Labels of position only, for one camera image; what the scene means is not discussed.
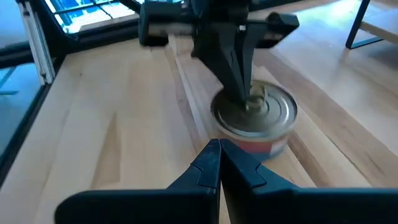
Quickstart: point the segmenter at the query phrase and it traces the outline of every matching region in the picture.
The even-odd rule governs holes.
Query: can rim
[[[296,107],[297,111],[296,111],[296,114],[294,116],[294,120],[291,122],[291,124],[289,126],[287,126],[285,131],[282,131],[278,136],[248,137],[248,136],[238,135],[238,134],[226,129],[223,125],[221,125],[220,121],[218,121],[218,119],[215,116],[215,111],[214,111],[214,109],[215,109],[215,98],[216,98],[216,96],[218,94],[220,94],[224,90],[224,88],[218,90],[214,94],[213,99],[211,100],[210,112],[211,112],[212,119],[215,121],[217,128],[220,129],[223,133],[227,134],[228,136],[230,136],[230,137],[232,137],[234,139],[240,140],[240,141],[248,141],[249,140],[250,142],[264,142],[264,141],[275,141],[275,140],[278,140],[281,136],[285,136],[285,135],[289,134],[294,129],[294,126],[295,126],[295,124],[297,122],[297,115],[298,115],[298,110],[299,110],[297,102],[296,102],[296,99],[293,97],[293,95],[290,93],[290,91],[288,91],[286,88],[284,88],[284,87],[282,87],[280,85],[276,85],[275,83],[272,83],[272,82],[269,82],[269,81],[264,81],[264,80],[253,80],[253,81],[263,82],[263,83],[266,83],[268,85],[270,85],[270,84],[271,85],[275,85],[277,88],[280,88],[281,90],[285,91],[286,94],[288,94],[293,99],[293,102],[295,104],[295,107]]]

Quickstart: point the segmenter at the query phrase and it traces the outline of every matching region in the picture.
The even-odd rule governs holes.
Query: metal can
[[[251,96],[254,100],[244,109],[229,101],[221,90],[211,102],[211,113],[221,138],[264,161],[278,155],[287,144],[297,104],[285,89],[259,80],[252,82]]]

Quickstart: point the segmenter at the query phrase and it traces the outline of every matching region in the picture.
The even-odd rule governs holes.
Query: floor
[[[3,0],[0,7],[0,48],[26,40],[18,4],[15,0]],[[33,63],[0,70],[0,157],[39,88]]]
[[[0,48],[26,41],[24,23],[15,0],[3,0],[0,7]]]
[[[33,63],[0,70],[0,80],[1,157],[41,84]]]
[[[254,77],[284,86],[299,105],[289,145],[264,165],[301,187],[398,187],[398,48],[345,49],[359,3],[280,7],[300,11],[300,28],[255,53]],[[391,3],[373,1],[367,16]],[[68,55],[0,190],[0,223],[52,223],[56,206],[82,190],[175,180],[218,136],[209,106],[221,85],[191,47],[172,37],[166,49],[130,40]],[[220,209],[228,223],[223,197]]]

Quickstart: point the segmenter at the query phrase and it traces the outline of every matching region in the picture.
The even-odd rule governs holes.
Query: can lid
[[[257,106],[242,109],[221,90],[211,104],[213,116],[228,131],[247,138],[275,139],[292,128],[297,104],[284,89],[268,82],[253,81],[252,92],[261,86],[265,97]]]

